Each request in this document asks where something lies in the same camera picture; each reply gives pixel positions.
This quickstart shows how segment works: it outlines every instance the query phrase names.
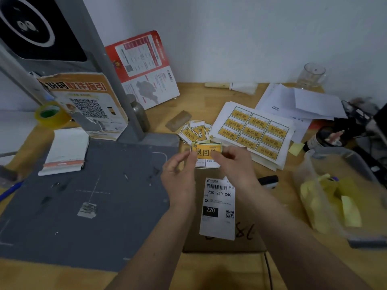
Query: forearm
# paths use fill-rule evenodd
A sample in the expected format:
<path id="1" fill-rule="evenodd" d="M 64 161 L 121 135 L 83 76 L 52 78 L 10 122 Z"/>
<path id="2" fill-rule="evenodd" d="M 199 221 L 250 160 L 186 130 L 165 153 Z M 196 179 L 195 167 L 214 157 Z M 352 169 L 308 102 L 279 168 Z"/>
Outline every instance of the forearm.
<path id="1" fill-rule="evenodd" d="M 264 188 L 243 200 L 289 289 L 370 289 Z"/>
<path id="2" fill-rule="evenodd" d="M 194 209 L 170 208 L 142 247 L 106 290 L 168 289 L 190 229 Z"/>

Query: red and white brochure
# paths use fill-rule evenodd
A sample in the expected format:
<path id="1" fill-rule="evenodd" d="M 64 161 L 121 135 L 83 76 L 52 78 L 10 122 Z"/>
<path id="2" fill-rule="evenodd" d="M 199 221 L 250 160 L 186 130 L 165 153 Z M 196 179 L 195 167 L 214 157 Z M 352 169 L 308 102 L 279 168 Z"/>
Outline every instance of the red and white brochure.
<path id="1" fill-rule="evenodd" d="M 105 47 L 126 94 L 149 109 L 180 96 L 157 31 Z"/>

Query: cardboard box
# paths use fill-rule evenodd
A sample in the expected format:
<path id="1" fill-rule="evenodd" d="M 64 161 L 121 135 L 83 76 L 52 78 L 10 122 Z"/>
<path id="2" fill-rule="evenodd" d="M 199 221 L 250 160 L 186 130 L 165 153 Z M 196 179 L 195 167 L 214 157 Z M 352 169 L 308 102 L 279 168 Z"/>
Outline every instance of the cardboard box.
<path id="1" fill-rule="evenodd" d="M 206 253 L 260 253 L 266 251 L 265 244 L 258 234 L 253 216 L 243 204 L 235 200 L 235 240 L 226 240 L 199 234 L 202 218 L 204 185 L 206 178 L 223 179 L 220 169 L 195 169 L 196 214 L 185 241 L 183 252 Z"/>

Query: clear plastic bin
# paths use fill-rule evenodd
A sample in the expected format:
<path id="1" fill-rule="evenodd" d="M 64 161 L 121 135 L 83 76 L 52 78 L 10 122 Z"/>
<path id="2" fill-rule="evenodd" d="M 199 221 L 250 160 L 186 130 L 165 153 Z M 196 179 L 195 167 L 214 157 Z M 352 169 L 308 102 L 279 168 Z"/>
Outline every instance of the clear plastic bin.
<path id="1" fill-rule="evenodd" d="M 349 227 L 341 217 L 339 205 L 327 194 L 319 177 L 329 174 L 337 179 L 351 178 L 348 189 L 361 216 L 361 227 Z M 348 240 L 387 240 L 387 191 L 380 185 L 364 160 L 343 147 L 310 150 L 304 162 L 293 172 L 293 180 L 313 229 L 324 234 L 340 234 Z"/>

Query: gray mat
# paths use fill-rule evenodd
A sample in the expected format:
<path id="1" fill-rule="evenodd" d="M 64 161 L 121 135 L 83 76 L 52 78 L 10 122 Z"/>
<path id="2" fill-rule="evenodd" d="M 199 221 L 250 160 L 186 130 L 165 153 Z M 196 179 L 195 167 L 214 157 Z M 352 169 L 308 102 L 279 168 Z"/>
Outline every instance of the gray mat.
<path id="1" fill-rule="evenodd" d="M 0 256 L 119 271 L 168 209 L 160 174 L 177 152 L 91 139 L 83 170 L 39 177 L 42 157 L 0 217 Z"/>

